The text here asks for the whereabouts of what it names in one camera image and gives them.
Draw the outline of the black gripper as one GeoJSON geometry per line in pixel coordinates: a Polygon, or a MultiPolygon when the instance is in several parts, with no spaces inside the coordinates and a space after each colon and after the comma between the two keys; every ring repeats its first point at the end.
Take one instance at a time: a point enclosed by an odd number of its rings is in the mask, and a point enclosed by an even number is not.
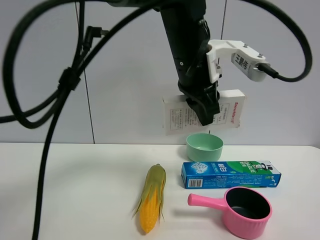
{"type": "Polygon", "coordinates": [[[160,8],[164,29],[178,74],[178,88],[202,126],[220,113],[217,85],[211,83],[207,62],[211,37],[204,0],[171,0],[160,8]]]}

